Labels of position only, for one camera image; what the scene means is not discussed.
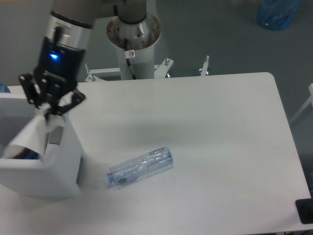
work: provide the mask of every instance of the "white box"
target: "white box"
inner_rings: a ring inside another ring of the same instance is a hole
[[[24,95],[0,94],[0,156],[34,115],[35,107]],[[84,151],[68,114],[65,122],[65,127],[57,127],[49,134],[44,161],[0,159],[0,184],[24,195],[79,194]]]

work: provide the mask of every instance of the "gray floor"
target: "gray floor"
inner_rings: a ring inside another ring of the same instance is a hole
[[[302,0],[286,29],[267,30],[256,22],[259,0],[150,0],[161,23],[156,63],[175,61],[172,75],[194,76],[210,55],[213,75],[262,72],[274,75],[290,118],[309,97],[313,83],[313,1]],[[18,85],[17,76],[37,63],[52,0],[0,2],[0,81]],[[96,21],[84,63],[90,69],[117,67],[106,37],[109,19]],[[86,72],[82,66],[78,80]],[[292,130],[305,172],[313,171],[313,114]]]

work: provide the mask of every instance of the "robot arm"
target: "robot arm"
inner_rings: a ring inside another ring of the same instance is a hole
[[[45,114],[62,115],[81,103],[85,96],[77,90],[76,76],[83,60],[94,21],[99,16],[120,12],[120,18],[136,23],[146,16],[142,0],[55,0],[38,65],[33,73],[19,77],[27,100],[40,108],[48,103]],[[71,103],[59,106],[61,97],[73,92]]]

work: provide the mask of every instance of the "white table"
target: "white table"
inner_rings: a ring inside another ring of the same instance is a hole
[[[20,87],[10,87],[21,93]],[[243,235],[312,229],[310,194],[269,73],[79,84],[70,112],[87,153],[82,196],[0,187],[1,234]],[[109,167],[168,146],[174,167],[107,188]]]

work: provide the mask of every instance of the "blue led light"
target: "blue led light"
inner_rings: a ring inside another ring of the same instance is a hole
[[[56,54],[50,54],[50,56],[53,60],[57,60],[59,58],[59,56]]]

